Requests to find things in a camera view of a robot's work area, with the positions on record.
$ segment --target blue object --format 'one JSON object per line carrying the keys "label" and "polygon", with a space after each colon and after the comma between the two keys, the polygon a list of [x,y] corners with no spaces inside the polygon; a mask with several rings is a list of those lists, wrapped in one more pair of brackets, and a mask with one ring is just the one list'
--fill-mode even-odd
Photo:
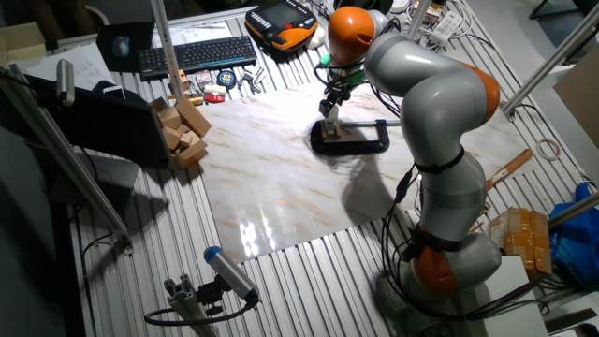
{"label": "blue object", "polygon": [[129,56],[129,37],[116,37],[112,43],[112,54],[116,57]]}
{"label": "blue object", "polygon": [[206,261],[206,263],[210,264],[210,262],[212,261],[212,259],[220,252],[222,252],[223,250],[221,249],[221,247],[219,246],[212,246],[207,248],[204,251],[204,260]]}
{"label": "blue object", "polygon": [[[591,195],[588,183],[580,183],[575,192],[579,202]],[[574,203],[557,204],[555,216]],[[549,236],[551,259],[558,270],[566,270],[582,285],[599,289],[599,211],[587,212],[557,227]]]}
{"label": "blue object", "polygon": [[235,83],[237,83],[235,80],[235,74],[233,74],[233,72],[230,70],[223,70],[218,73],[218,76],[216,76],[216,84],[222,85],[227,89],[233,88]]}

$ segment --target computer monitor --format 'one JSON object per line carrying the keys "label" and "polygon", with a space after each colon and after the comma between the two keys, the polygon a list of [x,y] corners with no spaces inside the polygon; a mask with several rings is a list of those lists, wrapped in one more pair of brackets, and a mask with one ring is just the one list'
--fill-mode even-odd
{"label": "computer monitor", "polygon": [[[26,78],[38,91],[56,95],[55,81]],[[48,111],[73,145],[117,155],[145,169],[169,169],[172,160],[158,118],[140,101],[75,88],[72,106]]]}

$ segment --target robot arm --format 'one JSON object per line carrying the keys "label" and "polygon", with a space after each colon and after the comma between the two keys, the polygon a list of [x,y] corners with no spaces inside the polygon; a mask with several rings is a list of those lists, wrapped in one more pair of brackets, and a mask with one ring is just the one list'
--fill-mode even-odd
{"label": "robot arm", "polygon": [[[357,22],[368,17],[369,29],[357,33]],[[423,204],[402,283],[417,300],[452,297],[484,282],[501,265],[494,242],[469,233],[484,207],[486,180],[480,164],[460,145],[461,135],[496,111],[499,85],[481,70],[427,50],[399,32],[378,36],[381,22],[356,7],[333,13],[332,61],[356,64],[365,52],[368,81],[403,97],[402,131],[422,174]],[[343,29],[347,24],[351,29]]]}

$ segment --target metal rod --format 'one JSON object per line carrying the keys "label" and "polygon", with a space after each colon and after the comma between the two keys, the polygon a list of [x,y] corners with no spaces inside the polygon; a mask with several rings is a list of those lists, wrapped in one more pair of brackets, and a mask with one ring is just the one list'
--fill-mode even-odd
{"label": "metal rod", "polygon": [[592,28],[599,22],[599,4],[591,10],[584,20],[570,33],[562,42],[555,53],[545,61],[533,75],[512,95],[512,97],[502,106],[504,112],[510,114],[510,119],[514,116],[513,109],[522,102],[534,88],[545,78],[545,76],[570,52],[578,43],[584,40],[592,33]]}
{"label": "metal rod", "polygon": [[561,213],[549,218],[549,229],[553,229],[568,220],[574,219],[575,217],[583,214],[597,205],[599,205],[599,192],[595,192],[593,195],[575,203],[574,205],[563,210]]}
{"label": "metal rod", "polygon": [[[341,122],[341,127],[374,127],[376,122]],[[402,126],[402,121],[387,121],[387,126]]]}
{"label": "metal rod", "polygon": [[177,102],[183,97],[183,85],[179,77],[179,67],[177,66],[177,57],[175,49],[172,46],[170,39],[170,31],[168,30],[167,13],[165,12],[165,4],[162,0],[150,0],[152,3],[153,17],[156,19],[156,28],[162,42],[162,51],[167,59],[168,74],[170,74],[170,84],[174,91]]}
{"label": "metal rod", "polygon": [[[15,65],[11,66],[10,76],[27,82],[27,79]],[[0,90],[5,92],[10,102],[25,122],[31,126],[42,143],[46,145],[58,164],[87,199],[87,202],[94,210],[106,216],[108,225],[114,234],[129,240],[129,231],[123,220],[114,211],[100,187],[75,155],[65,135],[52,119],[50,113],[37,105],[31,90],[9,80],[0,80]]]}
{"label": "metal rod", "polygon": [[416,33],[418,29],[420,29],[420,24],[424,20],[429,7],[431,6],[432,0],[420,0],[418,1],[418,8],[416,9],[416,14],[412,18],[412,22],[410,22],[410,29],[408,30],[407,38],[413,40],[416,37]]}

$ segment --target orange device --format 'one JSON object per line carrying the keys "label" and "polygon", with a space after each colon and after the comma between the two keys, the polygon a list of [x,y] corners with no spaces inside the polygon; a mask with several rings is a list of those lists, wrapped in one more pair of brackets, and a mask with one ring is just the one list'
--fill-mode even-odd
{"label": "orange device", "polygon": [[267,45],[281,51],[294,51],[308,42],[318,20],[313,12],[293,0],[256,8],[245,14],[245,25]]}

